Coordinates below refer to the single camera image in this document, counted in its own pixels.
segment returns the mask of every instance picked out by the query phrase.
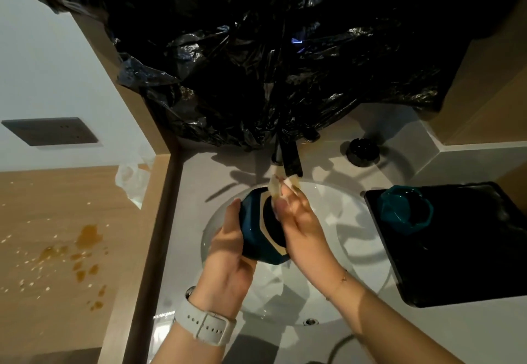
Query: bracelet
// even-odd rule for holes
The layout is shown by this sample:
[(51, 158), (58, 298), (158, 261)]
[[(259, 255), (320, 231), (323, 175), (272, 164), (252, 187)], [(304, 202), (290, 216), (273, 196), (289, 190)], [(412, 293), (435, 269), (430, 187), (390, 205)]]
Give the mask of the bracelet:
[(326, 297), (326, 300), (329, 301), (330, 297), (333, 296), (339, 289), (339, 287), (348, 280), (347, 278), (347, 275), (348, 275), (348, 271), (347, 270), (344, 270), (344, 275), (342, 276), (342, 279), (340, 280), (340, 283), (338, 284), (338, 286), (335, 288), (335, 290), (333, 290), (333, 293), (329, 296), (329, 297)]

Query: rectangular black tray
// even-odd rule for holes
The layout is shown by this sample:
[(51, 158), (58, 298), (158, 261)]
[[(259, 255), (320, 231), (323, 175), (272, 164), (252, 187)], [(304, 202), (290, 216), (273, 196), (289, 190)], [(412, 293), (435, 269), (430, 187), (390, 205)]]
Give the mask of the rectangular black tray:
[(415, 307), (527, 295), (527, 219), (494, 182), (425, 186), (431, 224), (402, 235), (380, 220), (377, 200), (365, 200), (398, 280)]

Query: black faucet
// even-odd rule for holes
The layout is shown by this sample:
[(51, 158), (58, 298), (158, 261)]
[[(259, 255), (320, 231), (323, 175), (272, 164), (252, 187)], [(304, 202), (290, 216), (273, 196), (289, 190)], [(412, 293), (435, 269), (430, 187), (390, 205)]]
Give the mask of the black faucet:
[[(315, 142), (320, 139), (320, 134), (314, 128), (305, 127), (302, 129), (302, 134), (308, 142)], [(302, 163), (298, 156), (296, 141), (286, 142), (280, 132), (276, 134), (274, 152), (271, 156), (271, 161), (277, 166), (284, 166), (284, 171), (287, 177), (294, 174), (299, 177), (304, 175), (304, 172), (302, 171)]]

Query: sink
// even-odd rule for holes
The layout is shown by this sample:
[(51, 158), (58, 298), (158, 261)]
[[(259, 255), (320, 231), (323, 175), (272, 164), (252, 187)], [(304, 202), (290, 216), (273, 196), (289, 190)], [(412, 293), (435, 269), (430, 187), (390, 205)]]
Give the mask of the sink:
[[(356, 194), (312, 181), (300, 182), (326, 235), (335, 258), (346, 270), (378, 293), (385, 284), (390, 262), (366, 207)], [(243, 199), (258, 185), (237, 194)], [(201, 240), (201, 260), (223, 223), (225, 202), (211, 217)], [(263, 320), (288, 326), (313, 325), (340, 319), (333, 305), (301, 274), (292, 261), (281, 265), (258, 263), (242, 311)]]

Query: watch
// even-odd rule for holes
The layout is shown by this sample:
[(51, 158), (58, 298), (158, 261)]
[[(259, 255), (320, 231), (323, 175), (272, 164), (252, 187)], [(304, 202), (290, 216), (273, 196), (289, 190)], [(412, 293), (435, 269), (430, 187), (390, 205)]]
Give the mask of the watch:
[(236, 320), (231, 321), (223, 315), (210, 311), (202, 311), (187, 298), (174, 315), (175, 321), (190, 332), (194, 339), (201, 340), (212, 346), (225, 346), (236, 326)]

